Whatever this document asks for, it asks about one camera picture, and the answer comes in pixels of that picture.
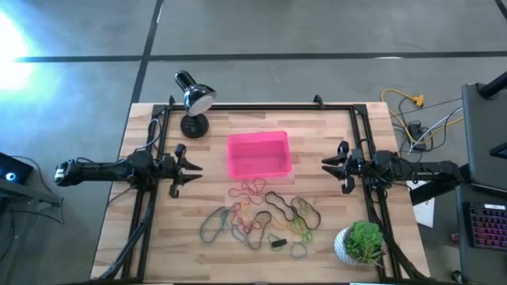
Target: pink plastic bin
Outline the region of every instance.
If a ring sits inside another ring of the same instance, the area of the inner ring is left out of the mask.
[[[287,133],[229,135],[227,164],[233,179],[287,176],[292,170]]]

